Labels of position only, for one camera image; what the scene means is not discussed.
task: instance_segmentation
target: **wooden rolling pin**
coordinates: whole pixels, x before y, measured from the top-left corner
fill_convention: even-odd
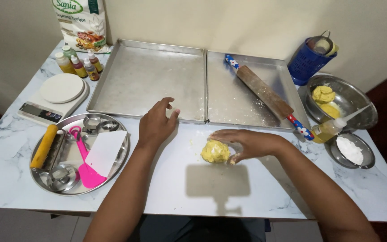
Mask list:
[[[55,124],[51,124],[47,127],[47,131],[41,140],[40,146],[38,146],[35,152],[34,158],[32,158],[30,168],[42,168],[44,161],[46,160],[47,154],[49,153],[50,147],[55,139],[58,127]]]
[[[239,64],[230,55],[225,60],[237,70],[237,76],[264,102],[280,120],[288,119],[295,130],[304,135],[307,140],[313,140],[314,135],[304,127],[293,115],[294,110],[275,93],[272,88],[261,80],[249,67]]]

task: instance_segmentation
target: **white marble countertop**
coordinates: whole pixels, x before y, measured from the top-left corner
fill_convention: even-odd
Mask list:
[[[61,41],[29,84],[0,120],[0,207],[94,212],[115,179],[85,195],[63,197],[38,187],[29,173],[31,152],[46,128],[19,118],[19,107],[49,77],[61,73],[54,54]],[[105,65],[109,55],[96,55]],[[86,113],[96,82],[87,80],[89,97],[73,113]],[[138,140],[139,120],[118,118],[130,133],[131,147]],[[313,218],[296,189],[274,157],[250,159],[236,166],[212,165],[199,153],[207,136],[227,127],[179,124],[177,135],[158,152],[145,213],[203,216]],[[298,140],[292,133],[282,135],[328,174],[362,209],[370,221],[387,221],[387,164],[366,130],[355,132],[373,149],[372,169],[347,169],[338,165],[324,145]]]

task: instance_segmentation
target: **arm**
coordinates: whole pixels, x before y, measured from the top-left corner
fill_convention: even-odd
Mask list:
[[[168,119],[166,108],[174,98],[163,98],[140,120],[139,139],[125,168],[96,212],[84,242],[125,241],[134,230],[146,204],[151,163],[159,146],[174,131],[180,110]]]
[[[331,242],[380,241],[352,199],[295,146],[279,135],[248,130],[219,130],[211,139],[243,146],[228,162],[275,156]]]

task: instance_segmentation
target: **hand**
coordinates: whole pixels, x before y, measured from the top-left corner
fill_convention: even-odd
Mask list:
[[[172,97],[162,98],[141,118],[137,146],[151,146],[158,149],[174,131],[180,109],[174,110],[170,118],[165,116],[165,110],[172,109],[169,104],[172,101],[174,101]]]
[[[286,145],[291,145],[282,136],[249,130],[218,130],[210,139],[223,143],[240,143],[243,151],[229,157],[228,164],[236,164],[244,159],[276,156]]]

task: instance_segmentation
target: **white powder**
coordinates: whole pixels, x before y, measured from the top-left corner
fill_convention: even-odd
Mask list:
[[[341,153],[349,159],[351,162],[362,165],[362,161],[364,160],[364,156],[362,155],[362,150],[358,146],[355,145],[352,141],[338,137],[337,138],[337,146],[340,149]]]

